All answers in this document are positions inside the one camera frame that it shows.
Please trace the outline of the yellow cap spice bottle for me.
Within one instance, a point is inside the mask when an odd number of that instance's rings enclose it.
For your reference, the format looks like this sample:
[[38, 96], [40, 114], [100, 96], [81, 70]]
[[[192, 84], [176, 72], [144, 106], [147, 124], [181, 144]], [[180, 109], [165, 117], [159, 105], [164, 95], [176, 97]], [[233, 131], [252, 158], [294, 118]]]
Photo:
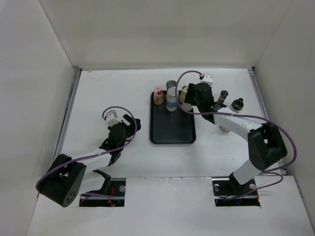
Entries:
[[186, 97], [187, 91], [188, 91], [188, 86], [183, 86], [182, 90], [180, 91], [180, 94], [179, 94], [179, 102], [180, 102], [180, 104], [182, 104], [185, 101], [185, 97]]

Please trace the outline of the silver lid blue label jar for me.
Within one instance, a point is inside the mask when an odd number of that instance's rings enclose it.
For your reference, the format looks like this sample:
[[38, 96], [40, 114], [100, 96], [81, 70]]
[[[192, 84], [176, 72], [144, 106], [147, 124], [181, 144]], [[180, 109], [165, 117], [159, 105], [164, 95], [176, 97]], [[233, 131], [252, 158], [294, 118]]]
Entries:
[[166, 108], [169, 112], [177, 109], [177, 92], [175, 87], [170, 87], [166, 94]]

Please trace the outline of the black knob cap bottle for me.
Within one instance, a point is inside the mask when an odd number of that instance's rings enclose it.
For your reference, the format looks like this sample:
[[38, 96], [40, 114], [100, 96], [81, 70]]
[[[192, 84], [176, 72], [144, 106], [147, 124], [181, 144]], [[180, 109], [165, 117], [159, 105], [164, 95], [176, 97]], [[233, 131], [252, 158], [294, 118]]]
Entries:
[[233, 112], [237, 114], [239, 114], [242, 111], [243, 107], [244, 107], [243, 98], [235, 99], [229, 106], [230, 110], [232, 110]]

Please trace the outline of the pink cap spice bottle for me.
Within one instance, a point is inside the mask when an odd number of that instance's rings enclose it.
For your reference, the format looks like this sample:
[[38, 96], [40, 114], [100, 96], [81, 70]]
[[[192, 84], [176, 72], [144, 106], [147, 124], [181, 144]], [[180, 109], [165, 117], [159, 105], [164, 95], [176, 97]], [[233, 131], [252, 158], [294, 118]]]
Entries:
[[162, 105], [164, 103], [163, 89], [161, 86], [157, 86], [154, 89], [153, 102], [156, 105]]

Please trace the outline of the black cap spice bottle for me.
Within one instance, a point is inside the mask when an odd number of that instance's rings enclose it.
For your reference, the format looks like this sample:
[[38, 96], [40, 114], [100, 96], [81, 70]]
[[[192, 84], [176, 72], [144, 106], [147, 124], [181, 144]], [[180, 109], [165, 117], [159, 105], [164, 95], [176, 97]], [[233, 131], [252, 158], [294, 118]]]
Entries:
[[182, 107], [185, 111], [190, 111], [192, 109], [192, 105], [190, 103], [183, 102]]

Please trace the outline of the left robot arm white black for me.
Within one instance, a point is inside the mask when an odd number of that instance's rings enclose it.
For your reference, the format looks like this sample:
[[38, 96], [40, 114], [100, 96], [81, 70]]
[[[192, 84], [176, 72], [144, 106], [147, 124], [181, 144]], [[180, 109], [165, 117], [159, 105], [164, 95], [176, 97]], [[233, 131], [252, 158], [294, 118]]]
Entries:
[[60, 154], [36, 184], [36, 190], [59, 204], [69, 206], [78, 195], [105, 196], [111, 194], [111, 177], [101, 170], [113, 165], [126, 143], [141, 129], [141, 120], [123, 116], [130, 124], [120, 121], [109, 126], [108, 138], [87, 159]]

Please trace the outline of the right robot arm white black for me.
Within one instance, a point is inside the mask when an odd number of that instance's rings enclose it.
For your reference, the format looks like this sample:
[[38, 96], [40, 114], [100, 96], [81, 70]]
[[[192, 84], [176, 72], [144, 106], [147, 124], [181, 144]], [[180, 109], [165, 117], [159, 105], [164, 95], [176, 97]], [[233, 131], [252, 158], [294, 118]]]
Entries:
[[286, 157], [286, 146], [274, 124], [259, 123], [237, 116], [244, 107], [242, 98], [235, 99], [227, 107], [214, 100], [209, 84], [190, 83], [184, 102], [196, 106], [205, 120], [226, 128], [247, 141], [249, 158], [230, 174], [228, 189], [231, 193], [241, 194], [246, 189], [246, 183]]

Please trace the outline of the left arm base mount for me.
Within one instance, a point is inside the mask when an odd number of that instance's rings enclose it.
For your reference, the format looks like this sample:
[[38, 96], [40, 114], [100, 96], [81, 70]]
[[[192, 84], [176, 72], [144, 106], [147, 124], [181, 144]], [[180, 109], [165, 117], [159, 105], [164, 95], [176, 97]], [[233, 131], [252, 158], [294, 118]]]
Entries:
[[83, 193], [79, 200], [80, 207], [123, 207], [125, 205], [126, 179], [111, 178], [101, 170], [93, 173], [100, 178], [101, 186]]

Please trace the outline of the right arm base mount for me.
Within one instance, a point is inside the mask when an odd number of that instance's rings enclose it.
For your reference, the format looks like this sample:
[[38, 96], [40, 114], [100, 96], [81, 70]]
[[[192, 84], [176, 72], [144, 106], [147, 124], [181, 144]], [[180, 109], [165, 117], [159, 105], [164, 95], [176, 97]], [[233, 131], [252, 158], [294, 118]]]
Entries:
[[260, 200], [255, 180], [252, 179], [244, 185], [232, 186], [228, 177], [212, 179], [215, 206], [217, 207], [259, 207]]

